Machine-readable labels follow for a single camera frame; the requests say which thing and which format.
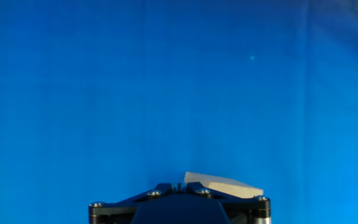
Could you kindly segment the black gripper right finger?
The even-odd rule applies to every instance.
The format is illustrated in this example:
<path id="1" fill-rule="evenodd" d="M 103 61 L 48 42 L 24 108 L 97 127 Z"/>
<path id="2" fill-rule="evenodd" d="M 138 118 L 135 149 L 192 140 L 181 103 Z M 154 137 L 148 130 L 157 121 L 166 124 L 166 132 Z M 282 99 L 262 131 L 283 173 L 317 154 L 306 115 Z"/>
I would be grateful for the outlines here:
<path id="1" fill-rule="evenodd" d="M 239 181 L 187 181 L 185 223 L 271 224 L 271 201 L 258 189 Z"/>

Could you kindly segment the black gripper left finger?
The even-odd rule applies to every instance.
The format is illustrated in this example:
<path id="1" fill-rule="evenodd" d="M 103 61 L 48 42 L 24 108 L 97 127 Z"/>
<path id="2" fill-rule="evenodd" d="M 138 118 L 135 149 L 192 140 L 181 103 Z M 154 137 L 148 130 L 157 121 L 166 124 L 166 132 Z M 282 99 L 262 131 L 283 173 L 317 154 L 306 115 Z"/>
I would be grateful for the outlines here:
<path id="1" fill-rule="evenodd" d="M 177 193 L 179 189 L 180 184 L 158 184 L 154 189 L 117 203 L 93 202 L 88 205 L 89 224 L 113 223 L 118 216 L 133 216 L 142 203 Z"/>

